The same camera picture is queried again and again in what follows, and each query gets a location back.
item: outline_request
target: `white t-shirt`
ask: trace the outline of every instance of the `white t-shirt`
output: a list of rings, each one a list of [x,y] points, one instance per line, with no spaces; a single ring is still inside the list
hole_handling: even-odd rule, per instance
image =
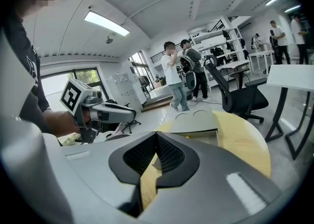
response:
[[[171,66],[168,64],[170,60],[171,60],[171,56],[168,56],[168,55],[164,55],[161,58],[161,65],[162,65],[163,71],[165,72],[166,82],[168,85],[181,83],[181,79],[179,77],[179,74],[177,73],[176,65]]]
[[[276,36],[276,37],[279,37],[281,34],[284,33],[280,26],[277,26],[277,27],[275,28],[275,31],[274,31],[274,32],[275,32],[275,36]],[[278,41],[278,45],[279,45],[279,46],[286,46],[286,45],[287,45],[287,43],[286,43],[286,37],[279,38],[279,39],[277,39],[277,41]]]
[[[293,33],[295,43],[297,45],[305,44],[303,36],[298,34],[298,32],[301,32],[301,28],[300,28],[299,23],[295,19],[292,19],[292,21],[291,21],[291,30]]]

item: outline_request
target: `person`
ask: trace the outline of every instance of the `person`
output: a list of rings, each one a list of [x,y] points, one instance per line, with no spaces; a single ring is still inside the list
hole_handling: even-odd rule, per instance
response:
[[[307,33],[301,31],[301,26],[300,26],[300,16],[298,14],[295,14],[293,16],[293,19],[291,21],[291,30],[292,34],[295,40],[296,45],[298,46],[299,49],[299,54],[300,54],[300,65],[303,64],[305,60],[305,64],[309,64],[309,56],[308,56],[308,51],[306,50],[306,44],[304,41],[303,36],[305,36]]]
[[[208,101],[211,97],[207,95],[207,80],[204,69],[202,68],[200,61],[202,56],[196,50],[191,48],[191,45],[188,40],[183,39],[180,43],[181,48],[183,49],[183,54],[188,56],[194,63],[195,66],[193,68],[193,72],[196,76],[196,86],[193,90],[193,100],[197,101],[199,86],[201,85],[202,93],[203,93],[203,101]]]
[[[182,107],[182,111],[188,111],[189,108],[186,102],[186,93],[176,68],[177,51],[175,44],[172,42],[166,42],[163,45],[165,49],[165,55],[161,58],[161,65],[166,76],[167,85],[172,93],[172,102],[170,106],[178,111],[178,105]]]
[[[261,51],[262,41],[258,33],[253,37],[255,52]]]
[[[275,36],[273,36],[273,38],[276,39],[278,42],[278,61],[276,60],[277,64],[282,65],[283,53],[285,54],[287,64],[290,64],[290,57],[288,54],[288,48],[286,43],[286,34],[283,32],[280,26],[276,25],[276,22],[274,20],[270,21],[270,25],[275,28]]]
[[[269,36],[269,41],[270,41],[270,45],[271,45],[271,49],[274,51],[275,53],[275,60],[276,60],[276,65],[279,65],[279,63],[282,61],[278,60],[278,41],[277,39],[274,38],[275,33],[273,30],[270,30],[270,36]]]
[[[3,29],[14,53],[35,80],[21,109],[20,118],[36,124],[43,133],[60,137],[73,132],[79,133],[79,128],[70,112],[53,112],[50,109],[41,83],[40,60],[22,25],[25,16],[47,6],[48,1],[52,0],[17,0],[3,24]],[[90,120],[89,111],[84,111],[83,116],[85,122]]]

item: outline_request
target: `mesh chair back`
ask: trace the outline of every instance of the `mesh chair back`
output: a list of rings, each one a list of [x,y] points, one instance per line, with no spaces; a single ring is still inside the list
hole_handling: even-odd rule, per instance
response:
[[[229,84],[224,79],[223,75],[217,70],[217,58],[213,55],[207,55],[204,62],[205,68],[209,71],[212,77],[218,83],[219,90],[222,96],[222,108],[229,112],[232,108],[232,97],[229,92]]]

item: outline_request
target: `dark hair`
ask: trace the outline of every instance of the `dark hair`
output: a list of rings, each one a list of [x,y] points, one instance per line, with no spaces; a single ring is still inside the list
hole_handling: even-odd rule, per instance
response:
[[[188,41],[187,39],[183,39],[183,40],[181,41],[180,46],[181,46],[182,49],[183,49],[183,45],[184,45],[185,43],[189,43],[189,41]]]
[[[168,41],[168,42],[164,43],[163,48],[166,50],[169,45],[176,46],[175,43],[172,43],[172,42]]]

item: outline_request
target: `wooden step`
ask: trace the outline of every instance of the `wooden step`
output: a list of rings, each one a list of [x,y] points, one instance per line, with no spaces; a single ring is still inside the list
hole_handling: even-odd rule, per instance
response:
[[[157,108],[161,108],[161,107],[168,106],[171,101],[172,101],[172,96],[171,96],[171,98],[168,99],[168,100],[164,100],[164,101],[162,101],[162,102],[157,102],[157,103],[153,103],[153,104],[150,104],[150,105],[148,105],[148,106],[145,106],[145,107],[142,109],[142,112],[148,112],[148,111],[151,111],[151,110],[154,110],[154,109],[157,109]]]
[[[143,104],[143,107],[147,107],[147,106],[150,106],[150,105],[152,105],[154,103],[160,103],[160,102],[163,102],[163,101],[166,101],[166,100],[169,100],[169,99],[172,99],[172,95],[167,95],[167,96],[160,97],[160,98],[148,99]]]

